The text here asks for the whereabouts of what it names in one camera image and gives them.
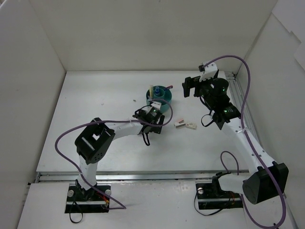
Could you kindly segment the pink white stapler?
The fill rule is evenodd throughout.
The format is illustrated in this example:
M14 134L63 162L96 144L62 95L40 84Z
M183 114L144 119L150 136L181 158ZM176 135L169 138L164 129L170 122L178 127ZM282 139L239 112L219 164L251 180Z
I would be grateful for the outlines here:
M184 119L179 119L174 123L175 128L182 128L186 126L185 120Z

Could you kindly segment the yellow highlighter pen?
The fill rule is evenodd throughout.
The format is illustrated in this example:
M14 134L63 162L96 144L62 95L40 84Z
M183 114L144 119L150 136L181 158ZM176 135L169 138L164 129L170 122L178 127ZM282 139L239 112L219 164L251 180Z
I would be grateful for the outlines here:
M149 98L152 100L153 99L153 85L149 86Z

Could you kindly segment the small white eraser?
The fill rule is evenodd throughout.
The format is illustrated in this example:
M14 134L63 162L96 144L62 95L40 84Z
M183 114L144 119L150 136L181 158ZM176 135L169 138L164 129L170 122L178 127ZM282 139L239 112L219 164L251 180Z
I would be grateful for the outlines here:
M192 123L192 122L187 122L186 123L186 128L192 129L192 130L196 130L197 129L197 124L196 123Z

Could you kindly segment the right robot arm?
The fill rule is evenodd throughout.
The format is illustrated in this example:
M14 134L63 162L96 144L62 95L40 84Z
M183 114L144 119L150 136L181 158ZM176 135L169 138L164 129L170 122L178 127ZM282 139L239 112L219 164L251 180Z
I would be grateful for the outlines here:
M284 163L279 164L270 157L242 123L241 113L227 95L228 86L226 79L200 81L198 76L187 77L182 84L184 97L194 89L194 96L202 99L209 109L211 122L235 143L248 167L247 177L231 172L216 174L211 184L212 193L221 197L232 191L258 204L284 193L289 170Z

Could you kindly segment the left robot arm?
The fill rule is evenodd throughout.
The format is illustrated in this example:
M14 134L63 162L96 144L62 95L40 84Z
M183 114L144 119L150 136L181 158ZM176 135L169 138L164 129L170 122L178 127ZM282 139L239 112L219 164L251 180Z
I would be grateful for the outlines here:
M84 200L90 200L95 195L97 165L112 141L130 135L146 137L150 132L161 133L164 115L158 108L150 106L147 111L141 109L135 112L133 118L137 122L90 125L76 138L81 169L76 185L79 187L78 195Z

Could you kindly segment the teal round organizer container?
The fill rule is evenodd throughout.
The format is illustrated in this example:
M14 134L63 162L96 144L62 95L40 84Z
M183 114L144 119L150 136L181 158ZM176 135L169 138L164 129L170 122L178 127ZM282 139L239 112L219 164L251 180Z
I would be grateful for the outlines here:
M162 103L160 110L162 113L165 113L170 109L169 104L172 101L172 93L170 90L165 90L165 87L161 85L153 86L153 91L155 90L156 86L159 86L160 88L160 96L155 96L155 94L153 94L153 99L156 99L158 102ZM149 105L151 102L151 99L149 98L149 90L147 90L145 97L146 97L146 104Z

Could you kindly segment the aluminium rail right side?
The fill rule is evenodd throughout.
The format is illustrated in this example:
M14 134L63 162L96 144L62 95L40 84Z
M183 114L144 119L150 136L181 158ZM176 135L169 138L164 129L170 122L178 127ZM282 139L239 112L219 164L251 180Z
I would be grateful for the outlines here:
M226 78L229 81L229 96L243 117L234 118L229 123L225 123L222 131L233 141L252 175L258 172L259 168L264 167L261 161L270 167L274 159L268 155L257 139L251 117L246 106L243 106L245 96L242 95L236 80L232 76L226 76Z

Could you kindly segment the aluminium rail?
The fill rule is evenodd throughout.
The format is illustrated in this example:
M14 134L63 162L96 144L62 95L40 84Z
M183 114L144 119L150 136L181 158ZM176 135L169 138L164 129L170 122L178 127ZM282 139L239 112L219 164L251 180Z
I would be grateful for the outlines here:
M168 171L168 172L134 172L134 173L102 173L96 175L97 181L143 181L143 180L189 180L211 179L220 170L207 171ZM35 182L66 182L74 181L76 172L39 172Z
M236 80L232 76L226 76L226 78L229 81L229 96L243 117L234 118L229 123L225 123L222 131L233 141L252 175L258 172L259 168L264 167L261 161L270 167L274 159L268 155L257 139L251 117L246 106L243 106L245 96L242 95Z

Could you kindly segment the aluminium rail front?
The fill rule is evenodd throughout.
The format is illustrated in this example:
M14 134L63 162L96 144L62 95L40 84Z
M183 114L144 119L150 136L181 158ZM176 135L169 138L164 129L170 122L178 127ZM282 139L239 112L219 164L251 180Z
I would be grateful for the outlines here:
M102 173L96 175L97 181L143 181L143 180L189 180L211 179L220 170L207 171L168 171L168 172L134 172L134 173ZM35 182L66 182L74 181L76 172L39 172Z

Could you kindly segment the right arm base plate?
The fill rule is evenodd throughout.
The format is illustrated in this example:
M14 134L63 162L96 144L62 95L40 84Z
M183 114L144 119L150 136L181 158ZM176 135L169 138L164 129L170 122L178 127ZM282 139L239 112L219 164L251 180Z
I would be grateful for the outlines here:
M212 183L196 183L195 203L199 210L243 208L239 194L232 191L216 191Z

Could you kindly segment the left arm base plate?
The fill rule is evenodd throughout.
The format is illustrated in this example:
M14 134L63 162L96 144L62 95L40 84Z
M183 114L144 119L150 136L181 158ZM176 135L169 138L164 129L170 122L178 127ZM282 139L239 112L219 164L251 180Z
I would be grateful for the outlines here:
M64 213L108 213L110 199L95 190L92 194L86 199L75 184L70 184Z

